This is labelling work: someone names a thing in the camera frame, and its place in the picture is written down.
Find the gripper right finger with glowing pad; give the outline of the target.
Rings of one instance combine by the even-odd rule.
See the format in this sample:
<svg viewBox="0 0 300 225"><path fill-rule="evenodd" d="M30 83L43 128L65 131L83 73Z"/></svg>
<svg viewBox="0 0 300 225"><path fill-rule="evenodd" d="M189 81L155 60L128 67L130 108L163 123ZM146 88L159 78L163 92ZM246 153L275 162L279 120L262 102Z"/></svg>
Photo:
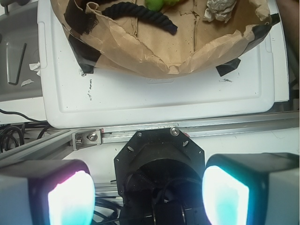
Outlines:
<svg viewBox="0 0 300 225"><path fill-rule="evenodd" d="M292 153L215 154L202 199L213 225L298 225L300 157Z"/></svg>

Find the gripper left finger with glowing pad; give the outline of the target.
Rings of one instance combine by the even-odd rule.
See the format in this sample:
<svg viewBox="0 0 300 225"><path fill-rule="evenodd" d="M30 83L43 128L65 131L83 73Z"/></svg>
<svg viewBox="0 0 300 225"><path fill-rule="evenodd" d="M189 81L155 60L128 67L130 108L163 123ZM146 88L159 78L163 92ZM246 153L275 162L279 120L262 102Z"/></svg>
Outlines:
<svg viewBox="0 0 300 225"><path fill-rule="evenodd" d="M94 181L81 160L0 164L2 225L89 225L94 208Z"/></svg>

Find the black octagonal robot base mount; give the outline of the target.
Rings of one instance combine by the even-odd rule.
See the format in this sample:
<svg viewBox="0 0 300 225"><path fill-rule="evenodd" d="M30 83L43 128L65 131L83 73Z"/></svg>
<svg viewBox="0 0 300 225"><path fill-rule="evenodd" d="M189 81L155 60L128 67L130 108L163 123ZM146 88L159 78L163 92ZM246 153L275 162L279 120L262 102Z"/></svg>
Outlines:
<svg viewBox="0 0 300 225"><path fill-rule="evenodd" d="M114 159L122 225L207 225L205 153L178 128L136 132Z"/></svg>

